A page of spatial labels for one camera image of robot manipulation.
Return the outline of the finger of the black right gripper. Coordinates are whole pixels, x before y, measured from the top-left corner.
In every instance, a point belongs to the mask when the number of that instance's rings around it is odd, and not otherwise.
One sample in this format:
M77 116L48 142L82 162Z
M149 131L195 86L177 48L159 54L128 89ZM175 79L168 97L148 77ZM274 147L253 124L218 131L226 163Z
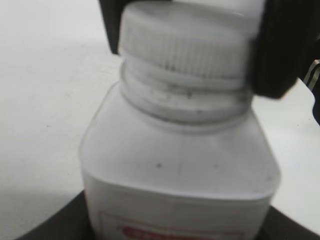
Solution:
M280 99L319 33L318 0L266 0L248 73L253 94Z
M122 13L125 7L134 1L99 0L98 2L110 51L113 55L118 55Z

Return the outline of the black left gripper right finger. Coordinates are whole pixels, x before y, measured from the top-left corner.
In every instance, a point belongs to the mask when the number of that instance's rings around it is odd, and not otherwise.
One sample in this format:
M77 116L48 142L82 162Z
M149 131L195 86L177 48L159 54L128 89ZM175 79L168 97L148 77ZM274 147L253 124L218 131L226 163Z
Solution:
M320 236L271 206L255 240L320 240Z

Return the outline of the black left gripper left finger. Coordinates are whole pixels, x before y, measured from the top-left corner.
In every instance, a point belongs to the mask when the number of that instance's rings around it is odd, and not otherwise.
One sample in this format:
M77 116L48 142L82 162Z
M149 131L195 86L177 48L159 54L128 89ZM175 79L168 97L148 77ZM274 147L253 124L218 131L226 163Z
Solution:
M95 240L81 191L52 217L19 237L20 240Z

